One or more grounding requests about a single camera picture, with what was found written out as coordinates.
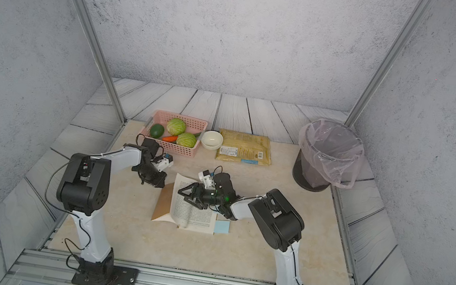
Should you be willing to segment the brown black paperback book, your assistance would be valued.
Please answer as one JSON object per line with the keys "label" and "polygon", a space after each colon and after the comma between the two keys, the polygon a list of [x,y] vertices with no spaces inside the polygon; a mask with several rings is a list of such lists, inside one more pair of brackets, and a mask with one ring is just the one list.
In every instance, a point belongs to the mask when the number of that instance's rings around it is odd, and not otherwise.
{"label": "brown black paperback book", "polygon": [[165,185],[160,192],[151,220],[174,223],[179,229],[185,231],[212,235],[217,214],[211,210],[197,209],[178,194],[178,190],[182,187],[190,186],[195,182],[178,173],[174,183]]}

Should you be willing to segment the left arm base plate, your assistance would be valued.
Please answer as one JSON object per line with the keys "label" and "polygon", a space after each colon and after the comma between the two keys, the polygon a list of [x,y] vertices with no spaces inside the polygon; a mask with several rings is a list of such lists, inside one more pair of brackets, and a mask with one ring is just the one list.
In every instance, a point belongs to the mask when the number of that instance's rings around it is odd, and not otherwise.
{"label": "left arm base plate", "polygon": [[101,263],[82,262],[72,277],[73,285],[135,285],[140,271]]}

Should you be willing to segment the pink plastic basket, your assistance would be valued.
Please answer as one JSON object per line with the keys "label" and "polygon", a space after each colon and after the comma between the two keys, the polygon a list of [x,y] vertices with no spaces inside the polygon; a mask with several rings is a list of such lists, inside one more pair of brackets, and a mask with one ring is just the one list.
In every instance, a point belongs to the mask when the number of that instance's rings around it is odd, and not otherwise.
{"label": "pink plastic basket", "polygon": [[156,141],[169,154],[194,157],[207,127],[206,120],[157,110],[140,134]]}

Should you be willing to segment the right aluminium frame post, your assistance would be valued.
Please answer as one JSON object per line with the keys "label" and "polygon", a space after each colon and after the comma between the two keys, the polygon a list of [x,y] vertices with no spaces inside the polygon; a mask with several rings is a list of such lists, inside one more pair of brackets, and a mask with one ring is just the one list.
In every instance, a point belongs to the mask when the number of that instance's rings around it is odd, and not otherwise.
{"label": "right aluminium frame post", "polygon": [[364,89],[364,92],[359,97],[358,101],[348,114],[348,119],[344,123],[348,127],[352,127],[356,124],[364,109],[366,109],[372,96],[382,84],[382,81],[392,68],[394,61],[401,54],[403,48],[408,43],[414,30],[419,25],[420,21],[424,17],[433,0],[419,0],[417,5],[413,9],[410,17],[407,19],[406,24],[403,26],[395,41],[392,43],[388,53],[385,55],[382,63],[376,70],[376,73]]}

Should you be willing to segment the dark green avocado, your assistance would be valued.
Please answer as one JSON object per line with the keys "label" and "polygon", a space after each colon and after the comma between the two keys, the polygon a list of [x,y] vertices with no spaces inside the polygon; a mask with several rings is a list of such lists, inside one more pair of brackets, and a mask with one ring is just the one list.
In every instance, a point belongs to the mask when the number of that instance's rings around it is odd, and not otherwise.
{"label": "dark green avocado", "polygon": [[160,139],[163,135],[165,134],[165,128],[162,124],[155,123],[153,126],[151,126],[149,130],[149,136],[151,138],[155,139]]}

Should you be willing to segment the black trash bin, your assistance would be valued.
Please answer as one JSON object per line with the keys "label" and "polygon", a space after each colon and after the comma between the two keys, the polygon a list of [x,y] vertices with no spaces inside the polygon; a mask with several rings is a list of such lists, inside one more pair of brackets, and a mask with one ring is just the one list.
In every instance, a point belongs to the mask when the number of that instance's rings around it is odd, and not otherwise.
{"label": "black trash bin", "polygon": [[303,189],[311,192],[321,192],[330,186],[330,182],[306,160],[300,150],[292,169],[295,182]]}

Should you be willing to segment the lower blue sticky note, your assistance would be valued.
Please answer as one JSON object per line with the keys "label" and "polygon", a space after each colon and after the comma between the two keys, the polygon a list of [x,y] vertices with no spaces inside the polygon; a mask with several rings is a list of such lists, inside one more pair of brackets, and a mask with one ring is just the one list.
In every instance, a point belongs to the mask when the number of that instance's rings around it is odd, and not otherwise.
{"label": "lower blue sticky note", "polygon": [[228,234],[230,233],[230,221],[216,220],[214,224],[214,234]]}

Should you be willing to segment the left aluminium frame post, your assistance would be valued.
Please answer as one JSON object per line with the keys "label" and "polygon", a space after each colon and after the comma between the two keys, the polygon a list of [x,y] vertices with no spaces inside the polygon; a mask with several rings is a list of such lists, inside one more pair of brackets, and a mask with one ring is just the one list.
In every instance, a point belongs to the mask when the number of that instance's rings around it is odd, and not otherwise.
{"label": "left aluminium frame post", "polygon": [[127,117],[122,108],[120,97],[118,96],[117,90],[115,88],[109,67],[107,66],[105,55],[101,49],[100,42],[91,20],[86,2],[85,0],[72,0],[72,2],[75,6],[75,10],[89,48],[91,49],[93,60],[97,66],[97,69],[99,70],[104,87],[108,93],[108,98],[111,101],[121,124],[125,125],[127,123]]}

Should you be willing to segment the yellow grain bag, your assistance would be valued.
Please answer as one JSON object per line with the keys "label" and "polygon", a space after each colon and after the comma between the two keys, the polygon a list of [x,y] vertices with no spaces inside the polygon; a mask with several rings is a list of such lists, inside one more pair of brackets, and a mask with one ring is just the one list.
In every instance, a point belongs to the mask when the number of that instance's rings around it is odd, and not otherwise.
{"label": "yellow grain bag", "polygon": [[215,158],[225,162],[241,162],[260,166],[271,165],[270,139],[266,136],[221,129],[223,144]]}

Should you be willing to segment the aluminium frame post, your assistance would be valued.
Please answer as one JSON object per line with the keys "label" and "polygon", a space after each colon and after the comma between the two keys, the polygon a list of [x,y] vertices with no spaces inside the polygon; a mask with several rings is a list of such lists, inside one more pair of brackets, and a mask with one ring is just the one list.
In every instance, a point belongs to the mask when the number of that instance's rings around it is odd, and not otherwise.
{"label": "aluminium frame post", "polygon": [[117,90],[115,88],[109,67],[107,66],[105,55],[101,49],[100,42],[91,20],[86,2],[85,0],[72,0],[72,2],[75,6],[75,10],[89,48],[91,49],[93,60],[97,66],[97,69],[99,70],[104,87],[108,93],[108,98],[111,101],[121,124],[125,125],[127,123],[127,117],[122,108],[120,97],[118,96]]}
{"label": "aluminium frame post", "polygon": [[382,63],[376,70],[376,73],[364,89],[364,92],[359,97],[358,101],[348,114],[348,119],[344,123],[348,127],[352,127],[356,124],[364,109],[366,109],[372,96],[382,84],[382,81],[392,68],[394,61],[401,54],[403,48],[408,43],[414,30],[419,25],[420,21],[424,17],[433,0],[419,0],[417,5],[413,9],[410,17],[407,19],[406,24],[403,26],[395,41],[392,43],[388,53],[385,55]]}

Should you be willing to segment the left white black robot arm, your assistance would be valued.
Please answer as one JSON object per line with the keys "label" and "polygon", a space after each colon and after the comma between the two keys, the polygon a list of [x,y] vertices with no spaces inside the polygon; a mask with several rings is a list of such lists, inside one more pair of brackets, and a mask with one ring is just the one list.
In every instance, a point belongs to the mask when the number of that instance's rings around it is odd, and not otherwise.
{"label": "left white black robot arm", "polygon": [[73,284],[110,285],[119,277],[114,269],[114,252],[104,225],[103,207],[108,201],[112,176],[124,169],[136,172],[142,184],[155,188],[165,186],[165,170],[174,163],[172,155],[153,140],[142,145],[125,144],[119,150],[87,155],[73,154],[66,164],[57,189],[57,201],[76,224],[80,244],[73,255],[78,262],[74,268]]}

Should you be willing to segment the white ceramic bowl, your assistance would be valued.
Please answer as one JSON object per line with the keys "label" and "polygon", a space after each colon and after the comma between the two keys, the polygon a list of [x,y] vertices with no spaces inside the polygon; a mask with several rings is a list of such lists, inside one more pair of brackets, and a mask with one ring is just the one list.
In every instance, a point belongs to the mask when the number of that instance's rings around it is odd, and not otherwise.
{"label": "white ceramic bowl", "polygon": [[218,150],[224,143],[223,135],[216,131],[207,131],[200,137],[201,145],[207,150]]}

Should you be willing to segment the front green cabbage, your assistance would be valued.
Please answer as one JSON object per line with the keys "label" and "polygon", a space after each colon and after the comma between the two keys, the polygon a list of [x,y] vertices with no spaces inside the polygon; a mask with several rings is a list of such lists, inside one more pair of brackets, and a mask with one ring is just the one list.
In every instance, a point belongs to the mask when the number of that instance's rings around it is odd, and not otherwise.
{"label": "front green cabbage", "polygon": [[190,133],[182,133],[178,135],[178,138],[176,139],[176,144],[182,147],[186,148],[193,148],[195,147],[197,143],[197,138],[195,135],[190,134]]}

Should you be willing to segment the green cabbage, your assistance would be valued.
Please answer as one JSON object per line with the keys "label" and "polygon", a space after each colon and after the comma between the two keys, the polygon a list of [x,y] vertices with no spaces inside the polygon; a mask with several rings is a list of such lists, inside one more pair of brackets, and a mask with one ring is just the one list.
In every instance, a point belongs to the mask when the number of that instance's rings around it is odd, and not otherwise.
{"label": "green cabbage", "polygon": [[176,144],[182,147],[186,148],[193,148],[195,147],[197,143],[197,138],[195,135],[190,134],[190,133],[182,133],[178,135],[178,138],[176,139]]}
{"label": "green cabbage", "polygon": [[178,136],[186,131],[186,123],[180,118],[173,118],[167,122],[166,129],[171,136]]}

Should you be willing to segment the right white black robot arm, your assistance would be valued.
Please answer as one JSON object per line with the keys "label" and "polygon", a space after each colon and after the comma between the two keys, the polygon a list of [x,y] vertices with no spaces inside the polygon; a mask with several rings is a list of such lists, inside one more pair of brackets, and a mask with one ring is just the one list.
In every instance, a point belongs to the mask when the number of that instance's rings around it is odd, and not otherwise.
{"label": "right white black robot arm", "polygon": [[274,285],[304,285],[298,264],[304,222],[279,189],[246,198],[236,194],[232,182],[225,179],[213,180],[211,186],[195,182],[176,189],[176,193],[199,210],[215,210],[231,221],[254,220],[275,253]]}

